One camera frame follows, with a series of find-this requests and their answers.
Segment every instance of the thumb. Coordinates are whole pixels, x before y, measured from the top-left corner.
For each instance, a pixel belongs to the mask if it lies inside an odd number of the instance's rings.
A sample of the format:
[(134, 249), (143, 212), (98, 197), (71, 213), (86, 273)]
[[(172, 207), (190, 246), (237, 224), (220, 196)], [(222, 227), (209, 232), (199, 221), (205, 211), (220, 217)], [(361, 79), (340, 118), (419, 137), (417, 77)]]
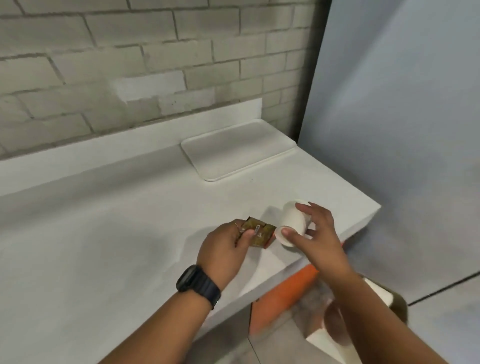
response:
[(283, 236), (285, 236), (285, 238), (289, 242), (291, 242), (293, 245), (295, 245), (297, 248), (299, 248), (303, 252), (306, 252), (307, 250), (309, 250), (309, 247), (312, 242), (309, 239), (298, 234), (295, 230), (289, 229), (289, 228), (283, 228), (282, 234)]
[(245, 251), (245, 254), (247, 254), (247, 249), (250, 246), (250, 240), (254, 235), (255, 230), (249, 229), (244, 231), (237, 242), (237, 248), (240, 248), (242, 251)]

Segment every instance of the smartwatch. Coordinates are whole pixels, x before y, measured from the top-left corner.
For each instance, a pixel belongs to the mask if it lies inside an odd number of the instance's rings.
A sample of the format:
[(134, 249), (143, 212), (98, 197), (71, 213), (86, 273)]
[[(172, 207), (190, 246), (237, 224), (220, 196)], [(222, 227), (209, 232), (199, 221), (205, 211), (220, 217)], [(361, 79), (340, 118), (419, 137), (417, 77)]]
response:
[(193, 290), (199, 295), (205, 297), (212, 309), (220, 299), (221, 292), (210, 277), (196, 264), (189, 266), (177, 281), (178, 292)]

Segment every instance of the orange panel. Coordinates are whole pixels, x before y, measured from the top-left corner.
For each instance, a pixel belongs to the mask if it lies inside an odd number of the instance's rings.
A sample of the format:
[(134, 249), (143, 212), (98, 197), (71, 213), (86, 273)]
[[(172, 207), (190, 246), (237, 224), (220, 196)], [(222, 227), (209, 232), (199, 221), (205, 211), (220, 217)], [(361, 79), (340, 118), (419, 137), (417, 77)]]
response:
[(311, 264), (252, 303), (250, 335), (260, 332), (283, 311), (293, 306), (315, 283), (318, 271)]

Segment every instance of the person's left hand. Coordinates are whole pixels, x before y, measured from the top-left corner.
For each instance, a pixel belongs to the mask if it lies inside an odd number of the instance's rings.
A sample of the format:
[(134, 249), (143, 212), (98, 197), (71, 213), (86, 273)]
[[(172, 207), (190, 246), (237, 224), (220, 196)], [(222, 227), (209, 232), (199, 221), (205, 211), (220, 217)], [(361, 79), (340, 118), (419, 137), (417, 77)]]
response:
[(246, 230), (237, 241), (243, 223), (244, 220), (237, 219), (220, 225), (207, 235), (198, 252), (197, 264), (221, 291), (240, 270), (255, 234), (254, 230)]

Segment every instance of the white paper cup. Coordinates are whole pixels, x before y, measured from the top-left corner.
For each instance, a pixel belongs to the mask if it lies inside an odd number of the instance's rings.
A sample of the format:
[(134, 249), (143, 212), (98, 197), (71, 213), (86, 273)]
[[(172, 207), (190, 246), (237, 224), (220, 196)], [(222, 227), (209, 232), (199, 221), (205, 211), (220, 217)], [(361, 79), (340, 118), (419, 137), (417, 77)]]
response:
[(291, 228), (298, 234), (304, 235), (307, 231), (307, 227), (310, 224), (310, 216), (298, 211), (295, 207), (296, 203), (310, 205), (307, 201), (293, 200), (288, 201), (282, 210), (282, 217), (280, 218), (280, 224), (275, 229), (275, 237), (280, 240), (282, 245), (292, 247), (293, 244), (289, 242), (282, 234), (283, 228)]

